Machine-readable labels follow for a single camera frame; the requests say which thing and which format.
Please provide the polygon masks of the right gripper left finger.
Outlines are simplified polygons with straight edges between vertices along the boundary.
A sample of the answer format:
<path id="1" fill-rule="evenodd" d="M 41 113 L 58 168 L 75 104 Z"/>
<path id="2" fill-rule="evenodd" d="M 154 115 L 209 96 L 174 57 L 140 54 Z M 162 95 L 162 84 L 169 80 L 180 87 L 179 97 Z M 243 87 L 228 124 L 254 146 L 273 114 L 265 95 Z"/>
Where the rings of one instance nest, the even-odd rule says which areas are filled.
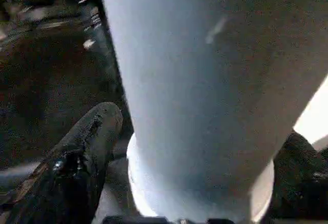
<path id="1" fill-rule="evenodd" d="M 91 223 L 122 121 L 114 103 L 90 109 L 5 196 L 5 223 Z"/>

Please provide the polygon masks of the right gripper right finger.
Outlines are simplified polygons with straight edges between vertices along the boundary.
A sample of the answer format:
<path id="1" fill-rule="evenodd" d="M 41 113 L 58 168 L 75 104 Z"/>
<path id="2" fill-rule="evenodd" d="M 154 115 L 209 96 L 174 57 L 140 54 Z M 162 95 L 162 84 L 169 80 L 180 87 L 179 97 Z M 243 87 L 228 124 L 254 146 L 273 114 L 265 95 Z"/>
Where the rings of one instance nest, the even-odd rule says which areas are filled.
<path id="1" fill-rule="evenodd" d="M 274 158 L 269 219 L 327 220 L 327 159 L 293 131 Z"/>

